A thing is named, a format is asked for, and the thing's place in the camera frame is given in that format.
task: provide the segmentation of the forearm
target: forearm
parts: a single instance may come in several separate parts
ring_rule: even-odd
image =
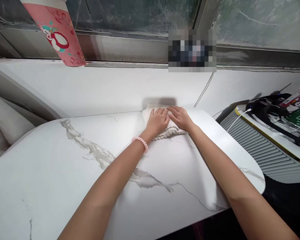
[[[154,135],[145,130],[141,135],[150,143]],[[100,175],[60,234],[58,240],[103,239],[112,208],[136,168],[144,145],[133,141]]]
[[[189,134],[229,200],[254,197],[259,192],[233,161],[198,127]]]
[[[298,239],[234,162],[196,125],[189,134],[225,193],[246,237]]]

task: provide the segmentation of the pink cup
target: pink cup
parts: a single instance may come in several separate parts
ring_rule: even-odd
[[[86,65],[65,0],[20,0],[65,65]]]

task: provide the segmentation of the hand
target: hand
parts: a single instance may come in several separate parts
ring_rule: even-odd
[[[167,107],[167,109],[173,113],[169,117],[179,128],[189,132],[189,129],[195,125],[184,108],[172,106]]]
[[[154,134],[153,137],[161,133],[168,126],[170,118],[167,116],[167,113],[168,110],[164,108],[158,108],[156,111],[152,109],[146,130],[152,132]]]

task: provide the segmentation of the white marble tabletop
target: white marble tabletop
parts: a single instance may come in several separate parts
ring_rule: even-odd
[[[262,193],[255,160],[206,112],[193,121]],[[109,163],[144,128],[141,112],[59,119],[0,158],[0,239],[56,239]],[[154,141],[113,209],[105,239],[156,239],[229,208],[189,135]]]

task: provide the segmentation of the window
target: window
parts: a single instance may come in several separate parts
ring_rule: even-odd
[[[218,65],[300,67],[300,0],[66,4],[87,60],[167,63],[169,29],[213,28]],[[23,58],[58,57],[18,0],[0,1],[0,35],[1,57],[11,48]]]
[[[217,43],[300,51],[300,0],[229,0],[214,25]]]

